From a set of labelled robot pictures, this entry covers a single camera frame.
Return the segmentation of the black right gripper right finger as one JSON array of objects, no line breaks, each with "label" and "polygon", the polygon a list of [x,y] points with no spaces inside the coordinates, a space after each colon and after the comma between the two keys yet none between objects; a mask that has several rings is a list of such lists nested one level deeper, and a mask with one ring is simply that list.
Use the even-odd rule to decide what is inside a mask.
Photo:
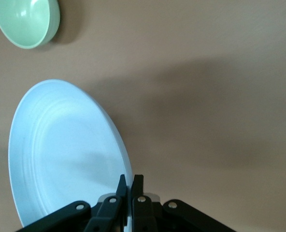
[{"label": "black right gripper right finger", "polygon": [[133,232],[232,232],[232,228],[173,199],[161,204],[143,192],[143,175],[135,175],[131,187]]}]

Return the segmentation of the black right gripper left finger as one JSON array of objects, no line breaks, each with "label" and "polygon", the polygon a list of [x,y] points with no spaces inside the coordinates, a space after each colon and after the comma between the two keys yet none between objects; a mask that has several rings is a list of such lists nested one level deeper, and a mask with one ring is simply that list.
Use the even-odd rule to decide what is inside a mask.
[{"label": "black right gripper left finger", "polygon": [[128,188],[122,174],[114,195],[91,207],[84,201],[71,204],[21,228],[20,232],[113,232],[127,222]]}]

